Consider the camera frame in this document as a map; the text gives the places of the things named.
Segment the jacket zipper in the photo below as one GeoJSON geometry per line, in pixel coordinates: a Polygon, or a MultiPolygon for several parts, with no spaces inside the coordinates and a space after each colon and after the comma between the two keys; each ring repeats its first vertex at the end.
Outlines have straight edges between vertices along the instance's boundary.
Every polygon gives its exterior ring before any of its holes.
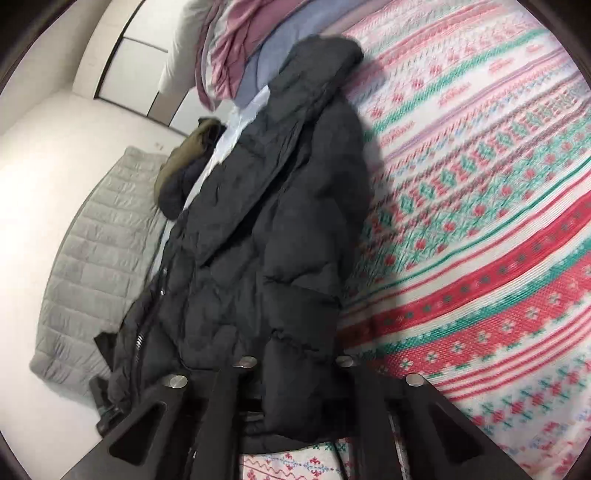
{"type": "Polygon", "coordinates": [[[142,360],[144,356],[142,355],[142,349],[146,343],[147,336],[152,328],[152,324],[154,323],[154,319],[156,318],[158,312],[158,305],[160,304],[160,300],[164,297],[165,293],[165,281],[166,276],[168,274],[168,268],[164,267],[162,269],[162,274],[160,276],[160,280],[158,281],[158,297],[155,303],[152,305],[151,311],[143,322],[143,324],[139,327],[137,335],[135,337],[135,344],[134,344],[134,354],[132,356],[131,362],[131,373],[129,376],[130,385],[130,392],[131,392],[131,404],[134,405],[135,403],[139,402],[139,395],[140,395],[140,386],[141,386],[141,368],[142,368],[142,360]]]}

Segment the zipper pull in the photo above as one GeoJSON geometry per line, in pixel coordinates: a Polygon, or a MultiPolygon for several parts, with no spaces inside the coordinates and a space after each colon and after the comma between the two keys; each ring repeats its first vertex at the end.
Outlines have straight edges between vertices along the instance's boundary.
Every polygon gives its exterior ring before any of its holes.
{"type": "Polygon", "coordinates": [[[168,267],[162,269],[162,277],[160,278],[160,296],[164,297],[164,284],[166,283],[166,276],[168,275],[168,267]]]}

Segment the blue cloth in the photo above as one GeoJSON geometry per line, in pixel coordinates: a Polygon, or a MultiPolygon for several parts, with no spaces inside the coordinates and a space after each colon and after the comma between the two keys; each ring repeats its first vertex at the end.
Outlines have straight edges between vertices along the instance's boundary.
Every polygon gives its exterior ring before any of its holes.
{"type": "Polygon", "coordinates": [[[293,45],[318,34],[366,0],[311,0],[281,23],[248,60],[234,103],[246,107],[279,73],[293,45]]]}

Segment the patterned bedspread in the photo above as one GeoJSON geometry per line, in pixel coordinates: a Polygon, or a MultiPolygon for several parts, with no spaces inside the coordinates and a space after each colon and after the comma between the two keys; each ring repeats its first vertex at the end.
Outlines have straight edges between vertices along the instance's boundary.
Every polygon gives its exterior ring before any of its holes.
{"type": "MultiPolygon", "coordinates": [[[[341,340],[561,479],[591,435],[589,87],[513,0],[394,0],[347,35],[374,199],[341,340]]],[[[243,464],[340,478],[329,445],[243,464]]]]}

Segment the gray quilted mattress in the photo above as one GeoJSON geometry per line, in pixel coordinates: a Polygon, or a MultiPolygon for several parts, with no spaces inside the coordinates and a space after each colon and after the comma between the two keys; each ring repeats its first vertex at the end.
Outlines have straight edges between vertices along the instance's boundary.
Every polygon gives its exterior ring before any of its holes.
{"type": "Polygon", "coordinates": [[[109,369],[94,344],[116,332],[150,274],[166,218],[153,199],[165,155],[128,147],[79,209],[45,290],[30,367],[44,380],[89,395],[109,369]]]}

